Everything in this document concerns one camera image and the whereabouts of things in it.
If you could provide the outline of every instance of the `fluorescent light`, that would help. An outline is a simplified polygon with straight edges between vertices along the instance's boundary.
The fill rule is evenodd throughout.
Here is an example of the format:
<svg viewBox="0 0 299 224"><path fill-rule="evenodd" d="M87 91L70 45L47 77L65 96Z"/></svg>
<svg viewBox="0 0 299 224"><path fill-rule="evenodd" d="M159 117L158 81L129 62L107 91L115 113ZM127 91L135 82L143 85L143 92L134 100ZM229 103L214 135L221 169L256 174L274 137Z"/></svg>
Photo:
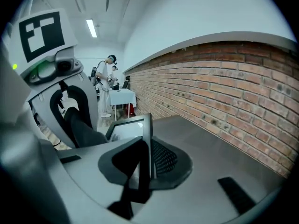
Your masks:
<svg viewBox="0 0 299 224"><path fill-rule="evenodd" d="M97 37L97 34L95 33L94 25L93 25L93 20L92 19L87 19L86 20L88 28L90 30L90 33L92 34L93 37Z"/></svg>

